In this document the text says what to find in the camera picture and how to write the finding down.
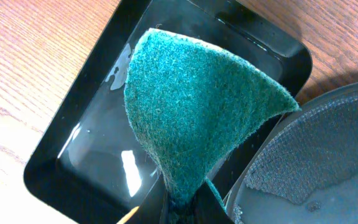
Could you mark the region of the green yellow sponge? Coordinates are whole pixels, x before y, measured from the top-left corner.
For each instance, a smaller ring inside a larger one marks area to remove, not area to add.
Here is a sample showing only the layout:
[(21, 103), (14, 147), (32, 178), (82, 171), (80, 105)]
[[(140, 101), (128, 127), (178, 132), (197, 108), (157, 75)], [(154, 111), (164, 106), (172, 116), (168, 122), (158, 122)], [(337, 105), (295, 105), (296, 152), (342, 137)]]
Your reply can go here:
[(278, 82), (233, 53), (150, 28), (133, 51), (124, 103), (142, 148), (161, 171), (170, 223), (193, 222), (207, 174), (270, 118), (299, 110)]

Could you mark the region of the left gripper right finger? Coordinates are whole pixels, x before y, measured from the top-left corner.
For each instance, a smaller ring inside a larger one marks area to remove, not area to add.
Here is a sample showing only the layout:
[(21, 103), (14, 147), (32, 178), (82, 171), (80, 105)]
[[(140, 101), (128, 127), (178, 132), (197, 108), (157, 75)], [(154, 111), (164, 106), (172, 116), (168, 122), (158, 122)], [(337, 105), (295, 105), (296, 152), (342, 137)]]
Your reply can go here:
[(216, 195), (219, 196), (219, 193), (214, 185), (209, 179), (205, 179), (195, 195), (193, 209), (195, 224), (234, 224)]

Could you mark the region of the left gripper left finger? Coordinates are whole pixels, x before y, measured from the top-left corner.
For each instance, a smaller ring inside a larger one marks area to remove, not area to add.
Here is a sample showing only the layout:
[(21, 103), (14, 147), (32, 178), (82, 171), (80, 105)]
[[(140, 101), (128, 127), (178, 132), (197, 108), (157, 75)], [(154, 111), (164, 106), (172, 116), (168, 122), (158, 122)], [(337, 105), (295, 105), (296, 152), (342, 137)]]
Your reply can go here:
[(161, 174), (137, 211), (125, 224), (167, 224), (168, 192)]

